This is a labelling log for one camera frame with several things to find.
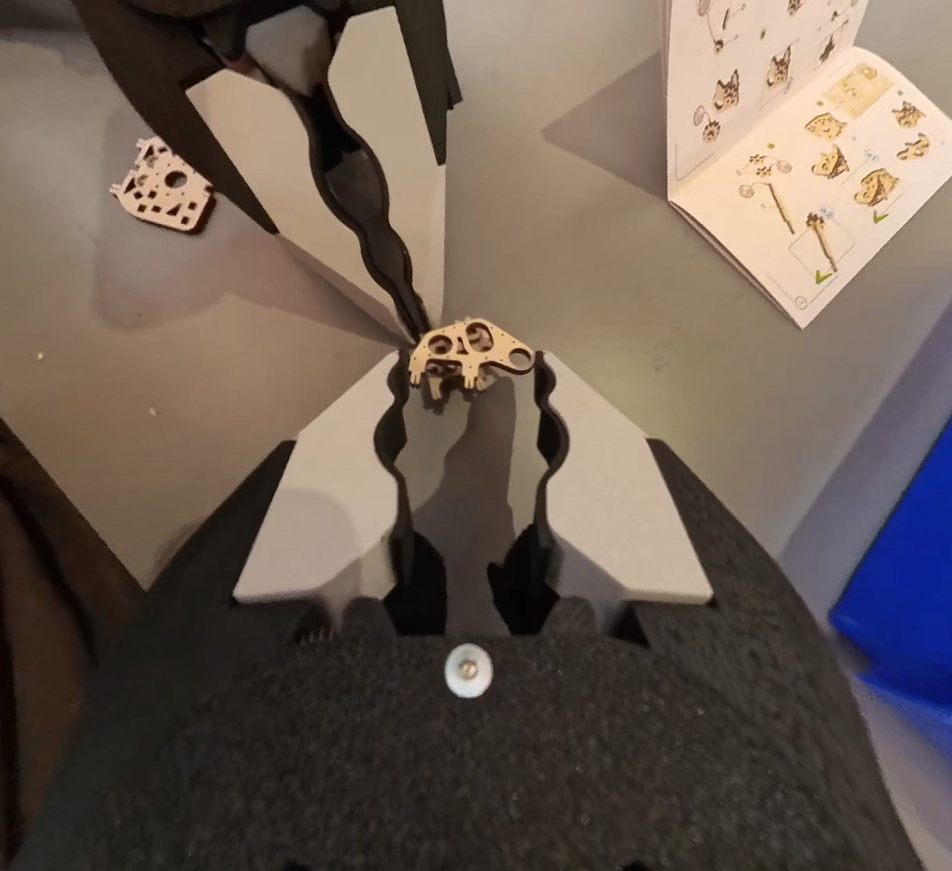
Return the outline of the blue box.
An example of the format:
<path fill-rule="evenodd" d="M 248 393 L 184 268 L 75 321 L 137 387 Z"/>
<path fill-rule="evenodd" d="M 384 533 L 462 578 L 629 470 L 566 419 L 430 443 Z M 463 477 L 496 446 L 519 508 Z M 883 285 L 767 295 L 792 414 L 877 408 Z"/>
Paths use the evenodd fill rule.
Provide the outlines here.
<path fill-rule="evenodd" d="M 951 754 L 951 423 L 947 422 L 839 599 L 833 630 L 864 658 L 860 680 Z"/>

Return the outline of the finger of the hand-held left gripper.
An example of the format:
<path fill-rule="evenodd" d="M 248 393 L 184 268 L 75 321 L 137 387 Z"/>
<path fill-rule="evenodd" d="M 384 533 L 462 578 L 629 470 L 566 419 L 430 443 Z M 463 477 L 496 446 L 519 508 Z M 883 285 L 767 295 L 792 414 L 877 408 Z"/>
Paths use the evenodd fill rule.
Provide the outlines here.
<path fill-rule="evenodd" d="M 385 330 L 417 341 L 364 265 L 356 226 L 347 223 L 327 172 L 318 131 L 292 90 L 222 69 L 187 91 L 278 235 L 299 261 Z"/>
<path fill-rule="evenodd" d="M 436 328 L 445 289 L 446 168 L 425 124 L 397 13 L 352 16 L 327 74 L 340 125 L 359 145 L 328 181 L 356 226 L 372 284 L 401 329 Z"/>

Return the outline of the flat perforated wooden model plate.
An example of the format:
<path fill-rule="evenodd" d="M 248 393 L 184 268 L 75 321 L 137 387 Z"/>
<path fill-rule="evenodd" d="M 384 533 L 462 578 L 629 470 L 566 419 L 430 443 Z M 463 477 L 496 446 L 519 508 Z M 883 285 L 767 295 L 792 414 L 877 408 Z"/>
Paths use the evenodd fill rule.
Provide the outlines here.
<path fill-rule="evenodd" d="M 215 208 L 212 185 L 158 136 L 140 138 L 135 146 L 132 167 L 110 187 L 111 196 L 140 222 L 198 235 Z"/>

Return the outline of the small wooden model assembly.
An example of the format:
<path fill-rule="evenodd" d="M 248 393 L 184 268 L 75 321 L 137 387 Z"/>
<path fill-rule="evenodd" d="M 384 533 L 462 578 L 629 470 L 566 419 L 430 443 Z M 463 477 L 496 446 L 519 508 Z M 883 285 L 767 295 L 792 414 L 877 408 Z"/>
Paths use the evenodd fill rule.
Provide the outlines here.
<path fill-rule="evenodd" d="M 529 345 L 488 319 L 466 317 L 426 332 L 409 356 L 409 383 L 422 392 L 424 407 L 438 413 L 454 392 L 471 399 L 499 373 L 524 376 L 535 363 Z"/>

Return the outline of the white instruction booklet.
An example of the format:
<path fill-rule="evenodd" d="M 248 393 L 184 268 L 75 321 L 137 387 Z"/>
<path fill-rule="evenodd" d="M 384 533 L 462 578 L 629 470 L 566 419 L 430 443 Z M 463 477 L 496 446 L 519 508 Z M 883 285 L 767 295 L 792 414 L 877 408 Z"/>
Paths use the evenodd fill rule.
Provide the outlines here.
<path fill-rule="evenodd" d="M 950 179 L 869 1 L 663 0 L 668 201 L 802 330 Z"/>

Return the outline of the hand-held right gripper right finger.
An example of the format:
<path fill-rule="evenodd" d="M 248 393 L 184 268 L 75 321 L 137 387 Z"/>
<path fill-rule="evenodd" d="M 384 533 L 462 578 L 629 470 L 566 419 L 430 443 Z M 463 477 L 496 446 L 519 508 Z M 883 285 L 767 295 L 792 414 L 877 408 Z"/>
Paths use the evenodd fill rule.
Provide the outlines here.
<path fill-rule="evenodd" d="M 535 355 L 534 584 L 591 605 L 710 603 L 648 437 L 552 353 Z"/>

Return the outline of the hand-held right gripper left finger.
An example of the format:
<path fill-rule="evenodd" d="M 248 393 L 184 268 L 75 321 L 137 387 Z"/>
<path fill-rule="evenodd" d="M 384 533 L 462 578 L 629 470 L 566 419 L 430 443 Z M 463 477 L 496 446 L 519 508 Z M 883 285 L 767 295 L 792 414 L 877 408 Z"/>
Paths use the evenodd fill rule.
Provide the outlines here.
<path fill-rule="evenodd" d="M 346 608 L 396 583 L 388 551 L 398 484 L 374 433 L 394 395 L 387 354 L 302 429 L 233 589 L 243 604 L 305 600 Z"/>

